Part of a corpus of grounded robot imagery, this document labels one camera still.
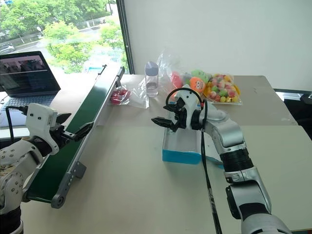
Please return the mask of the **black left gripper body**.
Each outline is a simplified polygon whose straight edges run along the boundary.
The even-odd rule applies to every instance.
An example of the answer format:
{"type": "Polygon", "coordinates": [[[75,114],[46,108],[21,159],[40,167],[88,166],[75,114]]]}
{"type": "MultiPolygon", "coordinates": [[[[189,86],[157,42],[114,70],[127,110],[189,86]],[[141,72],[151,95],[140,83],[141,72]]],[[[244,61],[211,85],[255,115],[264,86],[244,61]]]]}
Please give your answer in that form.
{"type": "Polygon", "coordinates": [[[49,131],[50,136],[59,148],[63,148],[70,140],[74,140],[75,137],[75,134],[66,131],[64,128],[63,125],[56,123],[49,131]]]}

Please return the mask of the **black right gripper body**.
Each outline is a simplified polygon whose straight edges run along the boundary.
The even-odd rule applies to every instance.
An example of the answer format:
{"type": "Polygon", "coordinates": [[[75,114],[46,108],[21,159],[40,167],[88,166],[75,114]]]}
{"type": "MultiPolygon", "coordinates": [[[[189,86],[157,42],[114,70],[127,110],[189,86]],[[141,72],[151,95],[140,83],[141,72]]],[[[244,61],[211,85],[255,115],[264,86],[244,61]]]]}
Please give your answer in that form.
{"type": "Polygon", "coordinates": [[[186,129],[187,110],[184,106],[185,102],[181,97],[178,98],[176,104],[171,105],[176,120],[176,123],[171,125],[173,132],[176,132],[178,128],[186,129]]]}

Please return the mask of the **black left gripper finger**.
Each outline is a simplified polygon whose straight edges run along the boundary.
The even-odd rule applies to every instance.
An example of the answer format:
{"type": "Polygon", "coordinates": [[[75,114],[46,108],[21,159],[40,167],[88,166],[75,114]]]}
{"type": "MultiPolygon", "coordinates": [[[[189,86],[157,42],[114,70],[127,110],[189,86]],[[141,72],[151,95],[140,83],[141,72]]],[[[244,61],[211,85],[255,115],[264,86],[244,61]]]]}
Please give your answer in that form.
{"type": "Polygon", "coordinates": [[[71,113],[58,114],[58,116],[56,118],[56,123],[57,124],[63,124],[70,116],[71,116],[71,113]]]}
{"type": "Polygon", "coordinates": [[[92,130],[94,123],[93,122],[88,122],[83,124],[75,133],[73,136],[73,140],[75,142],[80,141],[84,137],[86,137],[89,132],[92,130]]]}

